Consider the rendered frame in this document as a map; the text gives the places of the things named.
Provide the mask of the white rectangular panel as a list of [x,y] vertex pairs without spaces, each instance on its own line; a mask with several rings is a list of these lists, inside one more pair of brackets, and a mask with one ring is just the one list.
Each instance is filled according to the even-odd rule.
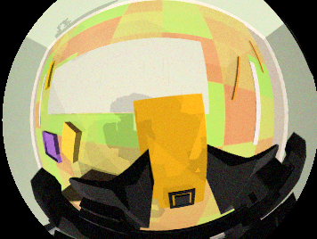
[[148,37],[77,55],[54,70],[47,115],[131,113],[134,101],[202,94],[209,115],[208,79],[199,41]]

